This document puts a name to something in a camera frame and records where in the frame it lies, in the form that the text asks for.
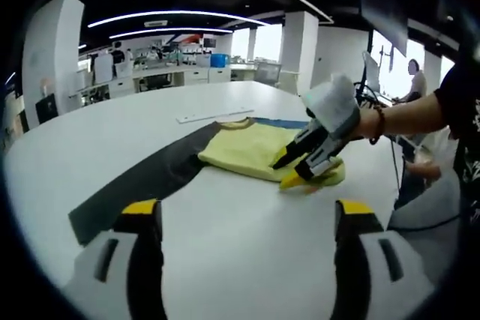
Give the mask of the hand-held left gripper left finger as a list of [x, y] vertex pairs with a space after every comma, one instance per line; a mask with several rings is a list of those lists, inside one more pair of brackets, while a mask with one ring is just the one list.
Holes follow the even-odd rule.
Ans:
[[161, 201], [124, 208], [75, 260], [73, 303], [88, 319], [166, 319]]

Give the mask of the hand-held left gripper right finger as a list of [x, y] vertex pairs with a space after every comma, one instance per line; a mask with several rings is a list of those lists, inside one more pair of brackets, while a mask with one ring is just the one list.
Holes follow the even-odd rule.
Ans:
[[332, 319], [413, 319], [434, 292], [421, 256], [365, 203], [335, 202]]

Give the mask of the person's right hand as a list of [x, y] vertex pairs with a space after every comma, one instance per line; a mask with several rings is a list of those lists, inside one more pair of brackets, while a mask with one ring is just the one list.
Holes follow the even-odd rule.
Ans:
[[361, 109], [360, 119], [357, 127], [353, 130], [351, 137], [374, 139], [376, 137], [378, 112], [374, 109]]

